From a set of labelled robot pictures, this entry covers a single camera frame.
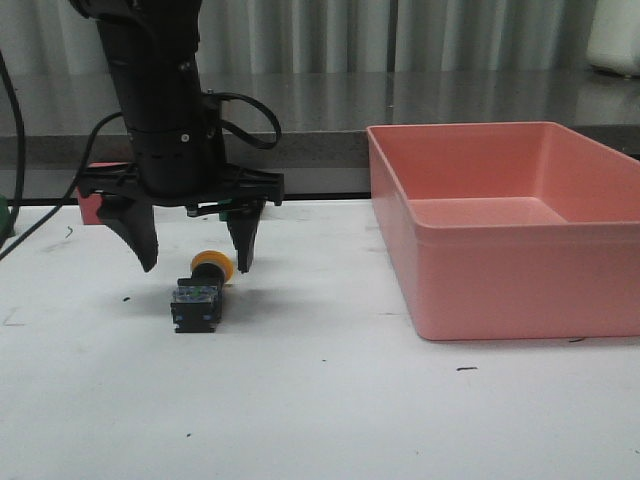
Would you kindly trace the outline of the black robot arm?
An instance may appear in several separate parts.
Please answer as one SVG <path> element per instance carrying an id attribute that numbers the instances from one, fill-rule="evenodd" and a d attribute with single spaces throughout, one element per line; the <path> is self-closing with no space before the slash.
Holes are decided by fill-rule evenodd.
<path id="1" fill-rule="evenodd" d="M 249 271 L 266 203 L 280 205 L 284 178 L 228 162 L 223 134 L 268 150 L 282 136 L 275 114 L 252 97 L 201 89 L 195 54 L 198 1 L 75 1 L 95 20 L 133 158 L 87 166 L 82 197 L 98 195 L 99 221 L 135 253 L 144 271 L 157 262 L 154 209 L 222 216 L 240 272 Z"/>

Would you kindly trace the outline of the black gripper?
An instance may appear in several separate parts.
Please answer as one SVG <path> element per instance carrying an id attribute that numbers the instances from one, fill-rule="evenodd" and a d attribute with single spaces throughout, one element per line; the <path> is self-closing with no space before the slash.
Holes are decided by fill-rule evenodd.
<path id="1" fill-rule="evenodd" d="M 237 268 L 248 273 L 264 203 L 284 200 L 284 176 L 227 161 L 223 133 L 136 133 L 134 159 L 85 168 L 77 188 L 86 198 L 101 194 L 97 216 L 132 250 L 144 272 L 158 258 L 153 206 L 184 207 L 189 216 L 230 212 L 226 224 Z"/>

